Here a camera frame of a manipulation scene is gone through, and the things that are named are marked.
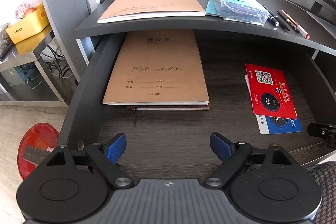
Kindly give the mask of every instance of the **blue gripper pad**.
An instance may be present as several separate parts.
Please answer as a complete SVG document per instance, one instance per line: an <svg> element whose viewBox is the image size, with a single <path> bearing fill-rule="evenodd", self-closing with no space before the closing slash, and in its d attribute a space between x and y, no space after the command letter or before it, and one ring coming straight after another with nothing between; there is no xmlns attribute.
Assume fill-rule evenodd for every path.
<svg viewBox="0 0 336 224"><path fill-rule="evenodd" d="M232 155L230 145L213 133L210 135L210 147L222 162L225 162Z"/></svg>
<svg viewBox="0 0 336 224"><path fill-rule="evenodd" d="M104 154L112 163L116 164L121 155L125 152L126 145L126 135L119 133L105 144Z"/></svg>

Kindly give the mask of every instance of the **checkered fabric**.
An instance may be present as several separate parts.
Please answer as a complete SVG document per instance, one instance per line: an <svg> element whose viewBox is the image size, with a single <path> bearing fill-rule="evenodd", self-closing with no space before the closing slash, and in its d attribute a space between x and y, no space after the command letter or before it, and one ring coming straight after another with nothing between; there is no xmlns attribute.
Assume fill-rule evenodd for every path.
<svg viewBox="0 0 336 224"><path fill-rule="evenodd" d="M336 224L336 161L314 165L306 171L322 191L322 204L315 216L316 224Z"/></svg>

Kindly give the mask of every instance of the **wood grain surface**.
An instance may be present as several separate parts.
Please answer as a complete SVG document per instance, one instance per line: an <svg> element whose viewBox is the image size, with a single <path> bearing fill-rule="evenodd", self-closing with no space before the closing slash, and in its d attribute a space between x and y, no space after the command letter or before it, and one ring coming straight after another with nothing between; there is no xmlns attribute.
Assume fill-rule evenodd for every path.
<svg viewBox="0 0 336 224"><path fill-rule="evenodd" d="M246 141L255 148L279 143L287 151L297 151L295 158L301 164L321 156L319 151L312 156L300 150L322 140L310 137L306 130L315 120L302 93L304 87L299 87L291 72L286 55L291 45L274 40L253 43L216 39L197 41L211 110L138 111L136 127L133 127L133 111L124 106L105 106L98 141L105 143L119 132L126 134L127 149L119 163L127 174L142 178L203 178L221 163L209 146L209 137L214 131L232 142ZM260 134L244 79L246 63L284 72L302 132Z"/></svg>

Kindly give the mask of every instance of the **qr code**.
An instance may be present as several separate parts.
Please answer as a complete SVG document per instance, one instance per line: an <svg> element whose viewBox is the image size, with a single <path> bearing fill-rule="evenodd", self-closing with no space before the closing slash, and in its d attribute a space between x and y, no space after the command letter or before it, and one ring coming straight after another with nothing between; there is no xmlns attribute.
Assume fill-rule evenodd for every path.
<svg viewBox="0 0 336 224"><path fill-rule="evenodd" d="M270 73L256 70L255 74L259 83L273 85L273 80Z"/></svg>

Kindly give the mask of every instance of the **card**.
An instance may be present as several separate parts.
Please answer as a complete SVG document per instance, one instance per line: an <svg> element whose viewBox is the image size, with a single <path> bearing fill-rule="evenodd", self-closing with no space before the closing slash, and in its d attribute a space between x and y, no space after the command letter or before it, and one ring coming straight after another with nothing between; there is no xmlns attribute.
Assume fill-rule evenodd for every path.
<svg viewBox="0 0 336 224"><path fill-rule="evenodd" d="M250 85L248 76L245 75L247 88L251 96ZM261 134L281 134L281 133L293 133L302 131L302 126L299 118L284 119L277 117L267 117L262 115L256 115L259 131Z"/></svg>
<svg viewBox="0 0 336 224"><path fill-rule="evenodd" d="M294 104L282 71L246 64L254 115L296 119Z"/></svg>

